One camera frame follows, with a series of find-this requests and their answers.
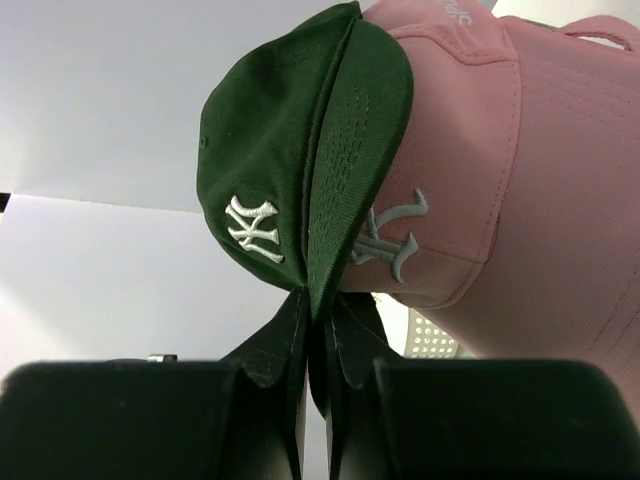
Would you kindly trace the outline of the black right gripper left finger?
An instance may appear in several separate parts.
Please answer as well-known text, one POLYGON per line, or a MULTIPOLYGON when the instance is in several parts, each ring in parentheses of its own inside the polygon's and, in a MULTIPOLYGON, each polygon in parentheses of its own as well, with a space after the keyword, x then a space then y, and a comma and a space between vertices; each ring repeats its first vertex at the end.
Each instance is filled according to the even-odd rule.
POLYGON ((295 289, 266 325, 225 357, 237 375, 221 479, 302 477, 308 323, 308 292, 295 289))

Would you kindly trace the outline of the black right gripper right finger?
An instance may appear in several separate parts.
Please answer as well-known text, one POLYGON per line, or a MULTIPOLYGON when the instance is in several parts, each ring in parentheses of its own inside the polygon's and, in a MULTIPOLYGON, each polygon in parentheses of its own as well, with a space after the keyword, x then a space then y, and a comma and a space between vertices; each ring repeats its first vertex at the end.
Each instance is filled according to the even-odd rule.
POLYGON ((326 424, 331 479, 386 479, 389 454, 378 360, 397 360, 369 293, 340 293, 311 330, 309 381, 326 424))

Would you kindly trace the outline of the pink cap with white logo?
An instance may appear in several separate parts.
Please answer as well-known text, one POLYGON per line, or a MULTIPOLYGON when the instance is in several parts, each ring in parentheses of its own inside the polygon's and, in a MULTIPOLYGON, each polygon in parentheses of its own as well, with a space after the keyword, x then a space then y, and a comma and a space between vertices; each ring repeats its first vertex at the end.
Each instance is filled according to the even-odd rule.
POLYGON ((414 104, 341 281, 424 311, 474 350, 639 358, 639 31, 560 28, 477 1, 367 10, 414 104))

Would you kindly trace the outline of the dark green baseball cap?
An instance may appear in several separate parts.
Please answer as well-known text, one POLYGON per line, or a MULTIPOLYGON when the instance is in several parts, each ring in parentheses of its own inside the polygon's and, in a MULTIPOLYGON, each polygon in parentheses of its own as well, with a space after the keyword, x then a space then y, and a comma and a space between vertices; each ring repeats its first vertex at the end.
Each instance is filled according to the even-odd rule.
POLYGON ((243 56, 204 104, 196 192, 225 252, 331 306, 405 134, 413 74, 357 2, 243 56))

